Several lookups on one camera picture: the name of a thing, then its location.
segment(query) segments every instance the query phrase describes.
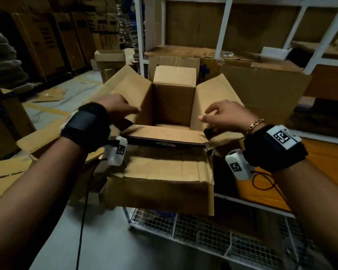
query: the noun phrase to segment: person's right arm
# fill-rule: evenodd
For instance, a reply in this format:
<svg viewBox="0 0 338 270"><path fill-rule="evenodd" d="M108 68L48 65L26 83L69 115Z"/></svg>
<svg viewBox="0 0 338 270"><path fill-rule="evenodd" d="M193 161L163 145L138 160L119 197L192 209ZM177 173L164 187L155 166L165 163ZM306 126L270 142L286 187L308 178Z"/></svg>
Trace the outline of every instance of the person's right arm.
<svg viewBox="0 0 338 270"><path fill-rule="evenodd" d="M206 113L213 111L215 115L200 116L199 120L209 123L217 132L245 134L259 119L233 101L213 103ZM258 125L253 132L264 125ZM338 266L338 185L307 159L273 172L272 176L306 233L333 266Z"/></svg>

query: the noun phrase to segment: gold bracelet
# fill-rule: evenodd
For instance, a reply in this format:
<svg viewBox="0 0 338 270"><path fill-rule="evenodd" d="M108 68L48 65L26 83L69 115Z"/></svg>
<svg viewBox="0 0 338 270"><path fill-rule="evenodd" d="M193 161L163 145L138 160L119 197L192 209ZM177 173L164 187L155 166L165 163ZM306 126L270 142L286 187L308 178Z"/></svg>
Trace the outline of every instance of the gold bracelet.
<svg viewBox="0 0 338 270"><path fill-rule="evenodd" d="M248 134L250 134L255 127L257 127L260 123L264 122L264 118L257 120L256 122L254 122L250 127L249 130L247 131L247 133L245 134L245 136L247 136Z"/></svg>

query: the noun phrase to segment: gray concrete floor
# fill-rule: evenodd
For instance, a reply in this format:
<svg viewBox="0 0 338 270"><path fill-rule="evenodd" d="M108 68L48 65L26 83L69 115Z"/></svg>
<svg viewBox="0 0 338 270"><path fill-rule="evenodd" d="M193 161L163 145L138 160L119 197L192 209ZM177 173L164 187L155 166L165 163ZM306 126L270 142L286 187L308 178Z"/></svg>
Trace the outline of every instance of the gray concrete floor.
<svg viewBox="0 0 338 270"><path fill-rule="evenodd" d="M36 103L72 112L102 85L100 73L86 72L66 81L63 100ZM60 116L27 108L37 130ZM67 206L31 270L75 269L83 204ZM220 269L223 259L176 242L137 230L128 230L122 208L98 213L89 206L82 238L79 269ZM231 264L232 269L248 269Z"/></svg>

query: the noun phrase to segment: blue cross mark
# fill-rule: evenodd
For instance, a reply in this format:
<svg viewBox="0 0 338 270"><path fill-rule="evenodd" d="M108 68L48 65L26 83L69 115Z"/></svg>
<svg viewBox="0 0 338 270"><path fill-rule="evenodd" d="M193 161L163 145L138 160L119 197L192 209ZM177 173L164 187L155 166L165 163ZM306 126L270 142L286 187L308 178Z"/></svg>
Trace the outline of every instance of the blue cross mark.
<svg viewBox="0 0 338 270"><path fill-rule="evenodd" d="M205 75L210 73L210 69L207 67L206 64L200 67L199 72L201 72L201 76L205 77Z"/></svg>

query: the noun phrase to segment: person's left hand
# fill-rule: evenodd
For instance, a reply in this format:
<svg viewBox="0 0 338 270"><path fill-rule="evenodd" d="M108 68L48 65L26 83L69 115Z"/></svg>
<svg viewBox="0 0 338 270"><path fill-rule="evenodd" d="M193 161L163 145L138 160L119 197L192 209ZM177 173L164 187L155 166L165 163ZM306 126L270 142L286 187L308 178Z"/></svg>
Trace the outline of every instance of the person's left hand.
<svg viewBox="0 0 338 270"><path fill-rule="evenodd" d="M120 94L112 94L93 100L105 107L108 111L110 122L115 124L130 114L137 114L140 108L131 106L128 101Z"/></svg>

